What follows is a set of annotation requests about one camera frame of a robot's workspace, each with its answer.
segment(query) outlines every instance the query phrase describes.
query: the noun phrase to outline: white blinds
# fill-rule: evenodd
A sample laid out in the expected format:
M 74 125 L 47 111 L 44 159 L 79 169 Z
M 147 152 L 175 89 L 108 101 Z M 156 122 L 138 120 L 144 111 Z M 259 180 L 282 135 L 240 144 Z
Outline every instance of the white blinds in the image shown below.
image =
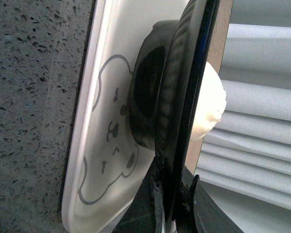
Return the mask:
M 200 179 L 291 209 L 291 0 L 234 0 L 220 77 L 222 121 Z

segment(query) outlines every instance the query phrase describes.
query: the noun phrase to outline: white plastic edge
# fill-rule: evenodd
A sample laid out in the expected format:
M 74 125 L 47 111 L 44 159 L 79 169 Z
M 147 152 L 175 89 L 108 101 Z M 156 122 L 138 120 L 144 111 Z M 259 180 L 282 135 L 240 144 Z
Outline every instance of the white plastic edge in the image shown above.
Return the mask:
M 65 229 L 70 233 L 77 232 L 74 226 L 74 209 L 78 195 L 80 173 L 75 171 L 81 170 L 83 162 L 85 142 L 111 8 L 112 0 L 96 1 L 62 200 L 62 221 Z

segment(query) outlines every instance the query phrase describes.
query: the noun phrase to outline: bear face illustration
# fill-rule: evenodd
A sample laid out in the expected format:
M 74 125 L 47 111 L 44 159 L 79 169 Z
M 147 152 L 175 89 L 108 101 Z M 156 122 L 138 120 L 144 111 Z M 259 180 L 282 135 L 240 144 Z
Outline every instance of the bear face illustration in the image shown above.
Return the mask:
M 125 179 L 134 171 L 139 156 L 129 127 L 127 98 L 132 71 L 127 59 L 114 55 L 100 69 L 96 99 L 85 148 L 79 197 L 83 204 L 97 203 L 111 186 L 125 188 Z

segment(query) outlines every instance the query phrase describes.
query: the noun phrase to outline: speckled gray surface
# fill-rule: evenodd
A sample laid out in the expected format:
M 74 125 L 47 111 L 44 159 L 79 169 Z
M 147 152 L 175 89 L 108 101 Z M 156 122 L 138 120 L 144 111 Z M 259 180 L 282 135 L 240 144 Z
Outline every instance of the speckled gray surface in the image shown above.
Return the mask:
M 95 0 L 0 0 L 0 232 L 65 232 L 61 189 Z

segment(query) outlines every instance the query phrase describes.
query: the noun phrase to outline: white tray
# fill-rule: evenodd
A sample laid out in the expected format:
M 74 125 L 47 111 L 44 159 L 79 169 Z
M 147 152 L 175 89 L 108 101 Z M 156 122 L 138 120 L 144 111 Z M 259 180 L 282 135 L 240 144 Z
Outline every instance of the white tray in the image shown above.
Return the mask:
M 188 0 L 97 0 L 62 203 L 70 233 L 99 232 L 134 198 L 154 152 L 130 133 L 127 96 L 139 49 Z

